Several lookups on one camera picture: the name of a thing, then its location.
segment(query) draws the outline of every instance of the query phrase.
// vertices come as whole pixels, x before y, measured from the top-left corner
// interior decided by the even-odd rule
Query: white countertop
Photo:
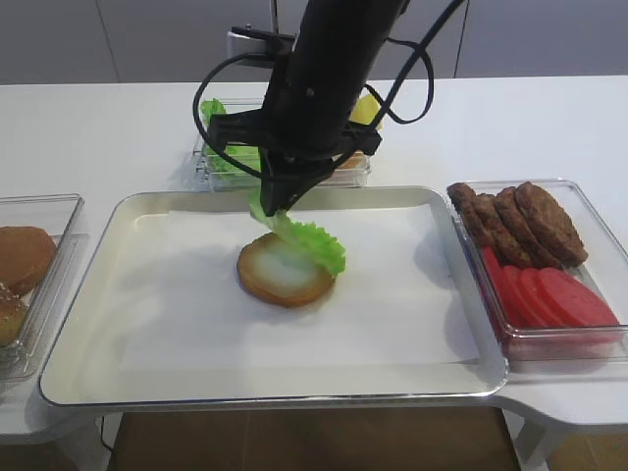
[[[390,85],[374,84],[383,92]],[[196,87],[0,86],[0,196],[80,193],[91,236],[84,268],[121,199],[148,190],[192,189]],[[393,105],[400,116],[422,109],[425,87],[420,80],[404,86]],[[217,83],[207,96],[258,98],[265,88]],[[562,177],[583,188],[628,247],[619,190],[628,170],[627,123],[627,77],[439,80],[424,120],[409,127],[385,122],[369,185],[421,184],[445,192],[448,184],[463,180]],[[525,409],[572,430],[628,427],[626,380],[522,384],[516,375],[513,380],[487,403]],[[0,417],[0,443],[43,440],[47,430],[76,420],[42,402],[35,376],[6,388]]]

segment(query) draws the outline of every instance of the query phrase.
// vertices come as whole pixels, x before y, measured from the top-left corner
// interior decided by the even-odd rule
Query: clear plastic container
[[[531,181],[547,190],[571,217],[589,258],[569,273],[604,300],[620,326],[562,329],[516,328],[504,314],[479,250],[455,210],[456,229],[476,271],[496,335],[510,360],[628,358],[628,254],[580,187],[563,180]],[[523,182],[467,182],[477,193],[497,194]]]
[[[39,284],[22,300],[27,312],[15,340],[0,346],[0,380],[32,374],[40,357],[35,353],[49,314],[62,292],[81,241],[75,235],[83,205],[77,194],[0,198],[0,227],[32,226],[46,231],[57,249]]]
[[[221,99],[228,113],[239,113],[262,106],[259,99]],[[224,191],[255,187],[259,181],[245,172],[224,162],[213,154],[209,146],[198,136],[192,151],[192,159],[196,172],[196,181],[200,189]],[[252,166],[259,162],[257,152],[238,154],[237,159]],[[356,152],[334,174],[319,186],[363,187],[371,173],[370,157]]]

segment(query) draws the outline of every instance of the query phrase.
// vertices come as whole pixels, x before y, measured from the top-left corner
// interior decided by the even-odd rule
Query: red tomato slice
[[[519,277],[521,276],[521,270],[512,265],[506,265],[502,270],[504,274],[504,282],[512,293],[515,304],[519,308],[519,312],[523,316],[526,324],[530,327],[537,328],[551,327],[546,319],[538,314],[521,294],[521,290],[519,289]]]
[[[525,319],[519,312],[514,296],[505,283],[503,271],[501,270],[493,250],[490,247],[482,247],[481,252],[484,260],[484,266],[486,267],[487,272],[489,272],[489,276],[491,277],[497,297],[503,307],[503,311],[508,319],[508,322],[517,328],[526,327],[527,324]]]
[[[554,313],[543,301],[539,294],[539,270],[536,268],[526,268],[519,275],[518,287],[523,298],[527,301],[528,305],[537,313],[537,315],[543,317],[548,326],[552,327],[567,327],[568,321],[561,319],[556,313]]]
[[[539,272],[543,301],[572,326],[618,326],[610,308],[590,289],[564,272],[544,268]]]

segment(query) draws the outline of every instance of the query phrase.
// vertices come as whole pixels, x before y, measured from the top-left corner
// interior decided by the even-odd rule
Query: white tray
[[[245,191],[144,193],[116,208],[55,341],[57,405],[260,406],[436,400],[506,378],[445,200],[423,187],[315,188],[291,212],[346,247],[317,305],[290,311],[239,287],[265,232]]]

